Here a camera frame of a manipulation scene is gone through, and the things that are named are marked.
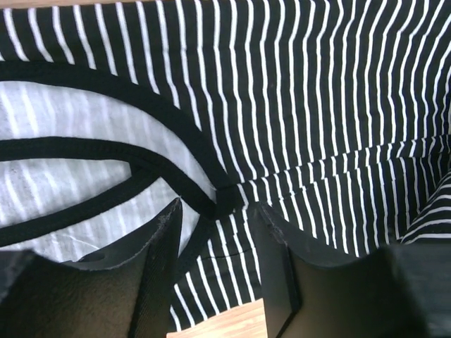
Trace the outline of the thin-striped black white tank top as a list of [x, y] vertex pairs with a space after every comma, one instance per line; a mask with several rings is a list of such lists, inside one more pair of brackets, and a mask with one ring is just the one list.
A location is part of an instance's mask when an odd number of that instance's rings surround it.
[[257, 203], [341, 253], [450, 243], [449, 1], [1, 10], [1, 249], [183, 204], [169, 330], [261, 298]]

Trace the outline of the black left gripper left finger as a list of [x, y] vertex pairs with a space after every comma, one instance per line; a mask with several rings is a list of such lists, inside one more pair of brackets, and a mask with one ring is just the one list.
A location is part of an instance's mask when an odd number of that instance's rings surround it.
[[1, 252], [2, 337], [165, 337], [183, 206], [78, 262]]

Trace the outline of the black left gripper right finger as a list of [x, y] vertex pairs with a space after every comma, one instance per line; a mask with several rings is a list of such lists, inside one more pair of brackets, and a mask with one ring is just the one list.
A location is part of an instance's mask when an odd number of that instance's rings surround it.
[[393, 244], [356, 258], [266, 204], [250, 228], [268, 336], [450, 336], [449, 245]]

